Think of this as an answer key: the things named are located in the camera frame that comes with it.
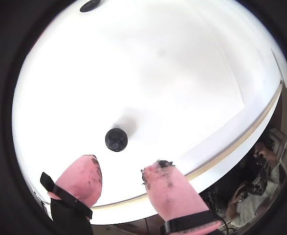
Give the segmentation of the pink-tipped black gripper finger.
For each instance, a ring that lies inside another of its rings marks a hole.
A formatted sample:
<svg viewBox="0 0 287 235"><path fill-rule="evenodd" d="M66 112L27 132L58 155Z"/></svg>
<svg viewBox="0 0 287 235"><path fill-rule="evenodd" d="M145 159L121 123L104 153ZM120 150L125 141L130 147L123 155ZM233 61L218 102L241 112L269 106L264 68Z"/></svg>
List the pink-tipped black gripper finger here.
<svg viewBox="0 0 287 235"><path fill-rule="evenodd" d="M94 155L75 160L57 179L43 172L40 183L50 198L52 220L64 235L92 235L91 207L102 192L102 173Z"/></svg>
<svg viewBox="0 0 287 235"><path fill-rule="evenodd" d="M161 235L221 235L220 218L172 162L158 160L141 170L153 208L164 220Z"/></svg>

